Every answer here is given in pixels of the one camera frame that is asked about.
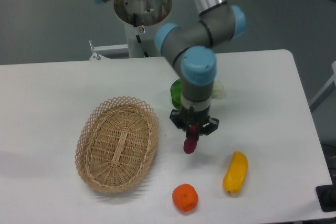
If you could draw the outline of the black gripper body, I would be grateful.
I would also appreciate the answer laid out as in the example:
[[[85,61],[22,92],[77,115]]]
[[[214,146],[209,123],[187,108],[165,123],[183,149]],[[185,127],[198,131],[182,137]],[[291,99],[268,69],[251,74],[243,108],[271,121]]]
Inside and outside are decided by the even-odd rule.
[[[189,125],[209,125],[209,135],[218,129],[219,119],[209,115],[210,102],[182,102],[180,110],[172,110],[170,119],[178,129],[185,131]]]

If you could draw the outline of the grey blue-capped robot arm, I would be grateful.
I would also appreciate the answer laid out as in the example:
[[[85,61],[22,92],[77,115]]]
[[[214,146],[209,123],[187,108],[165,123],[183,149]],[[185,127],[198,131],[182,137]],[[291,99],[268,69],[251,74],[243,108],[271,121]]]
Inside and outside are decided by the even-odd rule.
[[[213,47],[241,35],[246,17],[238,6],[227,0],[194,0],[199,21],[182,28],[168,23],[171,0],[94,0],[114,1],[116,14],[135,30],[135,39],[144,44],[144,30],[159,25],[154,37],[158,53],[179,75],[182,82],[181,107],[173,110],[171,121],[186,133],[187,138],[209,135],[218,128],[218,119],[209,115],[216,57]]]

